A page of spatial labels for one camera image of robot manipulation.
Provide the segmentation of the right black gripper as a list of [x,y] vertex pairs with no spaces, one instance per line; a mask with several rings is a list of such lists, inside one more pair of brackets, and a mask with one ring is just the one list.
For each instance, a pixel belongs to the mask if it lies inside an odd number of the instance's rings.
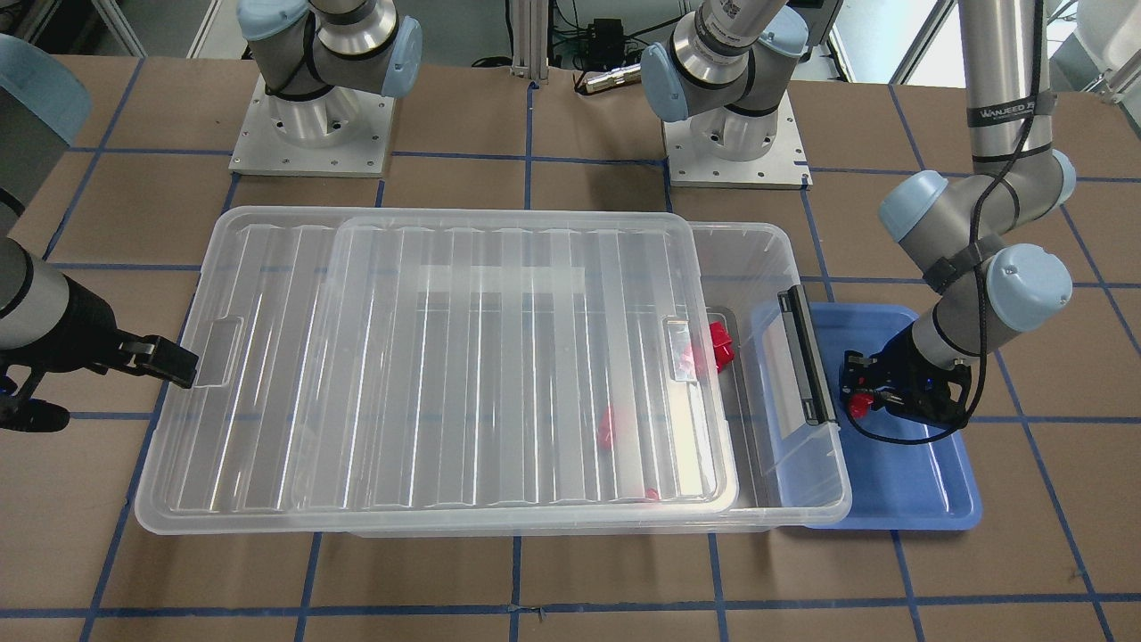
[[65,277],[68,304],[60,320],[37,341],[37,369],[68,373],[118,369],[147,375],[179,389],[194,385],[200,357],[159,334],[122,333],[111,306],[102,296]]

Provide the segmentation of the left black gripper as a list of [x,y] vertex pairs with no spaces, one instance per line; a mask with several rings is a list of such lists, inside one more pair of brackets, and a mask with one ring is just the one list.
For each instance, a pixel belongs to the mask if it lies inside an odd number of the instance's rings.
[[968,411],[968,365],[934,366],[911,332],[900,332],[879,353],[845,350],[841,389],[869,391],[872,411],[922,424],[957,424]]

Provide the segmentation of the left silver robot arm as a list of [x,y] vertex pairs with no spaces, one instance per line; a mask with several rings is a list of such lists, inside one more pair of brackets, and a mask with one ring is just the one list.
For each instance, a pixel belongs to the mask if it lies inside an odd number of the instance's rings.
[[[880,352],[849,350],[841,409],[937,428],[966,426],[988,355],[1039,330],[1073,296],[1071,273],[1039,245],[1004,236],[1071,198],[1076,171],[1053,146],[1057,97],[1042,1],[958,5],[973,172],[916,172],[882,201],[884,230],[939,296]],[[806,21],[784,1],[705,1],[640,56],[641,84],[664,122],[689,120],[717,157],[744,161],[776,131],[776,109],[806,52]]]

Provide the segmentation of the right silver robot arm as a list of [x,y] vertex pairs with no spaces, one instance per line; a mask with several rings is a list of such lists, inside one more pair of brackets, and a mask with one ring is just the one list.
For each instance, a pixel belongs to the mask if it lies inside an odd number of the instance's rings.
[[[258,65],[265,117],[282,143],[334,146],[363,129],[355,94],[411,94],[423,65],[423,25],[393,1],[241,1],[236,19]],[[187,389],[199,358],[157,334],[119,328],[111,306],[46,265],[13,227],[75,143],[91,97],[50,54],[3,36],[3,367],[148,375]]]

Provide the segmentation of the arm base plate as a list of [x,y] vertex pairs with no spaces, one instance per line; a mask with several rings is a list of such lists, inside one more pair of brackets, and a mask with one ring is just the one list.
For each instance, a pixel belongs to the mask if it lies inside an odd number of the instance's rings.
[[343,86],[313,101],[285,101],[258,78],[228,168],[242,176],[382,178],[396,105]]
[[814,186],[788,94],[762,117],[722,107],[664,122],[661,132],[674,187],[804,190]]

